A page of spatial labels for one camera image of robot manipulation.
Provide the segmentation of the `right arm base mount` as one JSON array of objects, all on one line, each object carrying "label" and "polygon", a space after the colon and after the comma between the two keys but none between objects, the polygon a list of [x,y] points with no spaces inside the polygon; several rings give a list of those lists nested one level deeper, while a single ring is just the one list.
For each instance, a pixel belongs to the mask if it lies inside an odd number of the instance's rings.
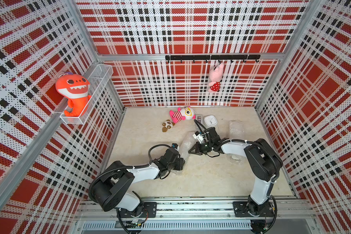
[{"label": "right arm base mount", "polygon": [[270,202],[257,205],[253,201],[235,201],[233,202],[233,211],[235,217],[274,217],[274,209]]}]

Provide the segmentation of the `bubble wrap sheet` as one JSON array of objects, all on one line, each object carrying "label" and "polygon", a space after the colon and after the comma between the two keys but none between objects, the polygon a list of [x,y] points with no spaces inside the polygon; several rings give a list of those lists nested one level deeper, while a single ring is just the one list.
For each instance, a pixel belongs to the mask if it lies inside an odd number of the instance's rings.
[{"label": "bubble wrap sheet", "polygon": [[[245,137],[245,130],[242,122],[230,121],[229,122],[229,138],[230,139],[243,139]],[[244,148],[240,148],[237,152],[228,154],[236,164],[242,163],[246,156],[244,154]]]},{"label": "bubble wrap sheet", "polygon": [[183,169],[181,171],[173,170],[172,172],[176,175],[186,174],[186,171],[191,166],[190,154],[188,151],[195,145],[197,140],[193,137],[195,132],[188,132],[183,139],[183,142],[179,148],[180,157],[184,159]]}]

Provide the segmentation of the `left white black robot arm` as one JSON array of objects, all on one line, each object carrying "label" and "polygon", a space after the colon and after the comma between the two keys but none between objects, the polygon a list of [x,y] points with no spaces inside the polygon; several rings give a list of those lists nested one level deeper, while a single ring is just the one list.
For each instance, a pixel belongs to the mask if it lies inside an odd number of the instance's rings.
[{"label": "left white black robot arm", "polygon": [[149,149],[147,164],[129,166],[113,162],[90,184],[89,198],[105,212],[118,209],[132,217],[140,216],[146,208],[141,197],[129,191],[130,186],[145,180],[165,179],[171,171],[183,170],[185,159],[178,150],[176,143],[158,144]]}]

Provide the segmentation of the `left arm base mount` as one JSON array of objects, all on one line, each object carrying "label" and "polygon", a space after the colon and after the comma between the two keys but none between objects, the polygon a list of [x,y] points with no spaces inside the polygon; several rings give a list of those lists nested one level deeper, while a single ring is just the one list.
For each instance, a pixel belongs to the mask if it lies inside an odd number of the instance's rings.
[{"label": "left arm base mount", "polygon": [[154,218],[157,214],[156,202],[141,202],[134,211],[119,208],[117,217],[121,218]]}]

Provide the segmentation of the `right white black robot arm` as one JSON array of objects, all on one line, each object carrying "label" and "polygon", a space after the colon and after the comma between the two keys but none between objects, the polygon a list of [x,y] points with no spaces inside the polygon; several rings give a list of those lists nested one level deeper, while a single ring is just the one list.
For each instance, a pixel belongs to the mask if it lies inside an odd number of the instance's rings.
[{"label": "right white black robot arm", "polygon": [[216,152],[218,155],[244,156],[248,160],[255,180],[242,213],[258,217],[265,209],[271,207],[269,200],[274,184],[280,176],[283,161],[266,140],[220,138],[214,127],[196,131],[193,138],[196,143],[188,151],[190,154],[208,156],[209,153]]}]

